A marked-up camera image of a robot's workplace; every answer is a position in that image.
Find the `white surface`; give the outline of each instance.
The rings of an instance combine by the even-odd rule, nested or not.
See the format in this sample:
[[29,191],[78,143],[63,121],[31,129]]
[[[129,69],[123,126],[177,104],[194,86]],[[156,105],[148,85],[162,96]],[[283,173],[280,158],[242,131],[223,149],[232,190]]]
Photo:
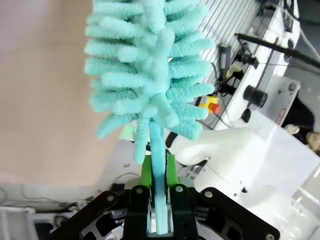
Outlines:
[[300,203],[270,186],[242,193],[237,202],[278,229],[281,240],[307,240],[320,224]]
[[[298,16],[299,10],[297,7],[298,6],[297,0],[294,0],[294,2],[295,2],[294,13],[296,14],[296,16]],[[263,40],[274,43],[276,38],[279,38],[278,44],[284,47],[288,47],[288,40],[291,39],[294,43],[294,46],[296,46],[299,36],[300,36],[300,23],[298,21],[294,21],[292,33],[289,33],[289,32],[284,33],[282,10],[280,7],[278,7],[277,10],[275,11],[275,14],[272,17],[272,20],[268,26],[268,30],[266,31],[263,37]],[[270,48],[259,46],[255,53],[255,56],[257,57],[260,63],[267,63],[271,51],[272,50]],[[280,58],[277,64],[284,65],[284,66],[276,66],[274,69],[274,74],[283,76],[288,65],[288,63],[284,61],[284,54],[280,55]],[[226,112],[222,114],[222,120],[224,122],[228,124],[230,123],[230,121],[232,122],[240,119],[242,113],[244,112],[244,110],[247,108],[247,105],[248,105],[248,101],[244,100],[243,98],[244,91],[248,85],[251,85],[253,87],[257,86],[265,67],[266,67],[265,64],[259,64],[257,69],[255,69],[252,66],[248,68],[242,81],[237,87],[230,103],[226,108],[228,112],[228,116]],[[214,127],[215,130],[221,130],[225,128],[226,126],[221,121],[219,121]]]
[[[239,121],[236,125],[245,124]],[[251,113],[247,126],[268,144],[262,168],[248,189],[271,185],[291,197],[319,165],[320,158],[258,111]]]

